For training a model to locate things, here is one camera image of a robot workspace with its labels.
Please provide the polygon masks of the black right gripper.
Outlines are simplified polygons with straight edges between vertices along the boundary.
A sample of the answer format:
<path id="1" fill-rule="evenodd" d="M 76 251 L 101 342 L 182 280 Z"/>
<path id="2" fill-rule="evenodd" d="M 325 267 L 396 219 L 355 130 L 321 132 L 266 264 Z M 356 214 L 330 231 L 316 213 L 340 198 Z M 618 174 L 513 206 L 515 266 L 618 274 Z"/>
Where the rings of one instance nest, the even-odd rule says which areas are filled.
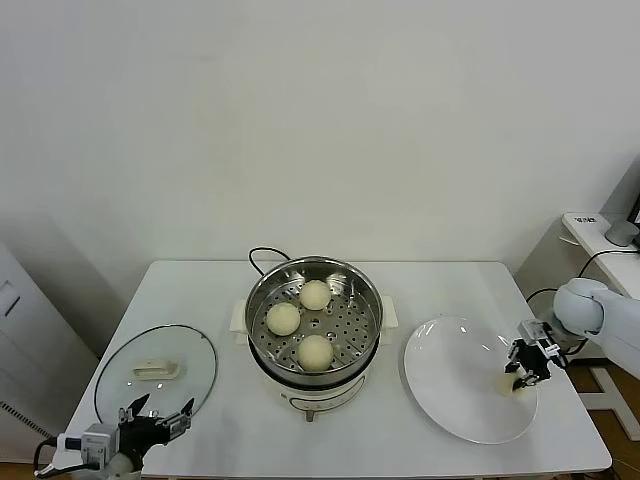
<path id="1" fill-rule="evenodd" d="M 504 367 L 504 373 L 511 374 L 522 369 L 524 375 L 515 376 L 512 390 L 533 387 L 539 381 L 549 379 L 551 374 L 547 366 L 548 361 L 537 345 L 528 345 L 524 340 L 514 340 L 508 351 L 508 363 Z"/>

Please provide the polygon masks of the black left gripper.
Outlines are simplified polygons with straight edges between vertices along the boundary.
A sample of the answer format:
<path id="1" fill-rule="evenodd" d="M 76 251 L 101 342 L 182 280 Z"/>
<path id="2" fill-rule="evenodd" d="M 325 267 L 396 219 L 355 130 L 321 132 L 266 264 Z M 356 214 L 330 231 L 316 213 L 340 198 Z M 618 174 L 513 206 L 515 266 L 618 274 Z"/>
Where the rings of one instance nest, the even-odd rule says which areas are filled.
<path id="1" fill-rule="evenodd" d="M 180 411 L 161 419 L 139 416 L 149 397 L 150 394 L 147 393 L 135 399 L 128 407 L 119 408 L 121 452 L 147 453 L 155 445 L 168 444 L 170 435 L 183 435 L 191 427 L 194 398 Z"/>

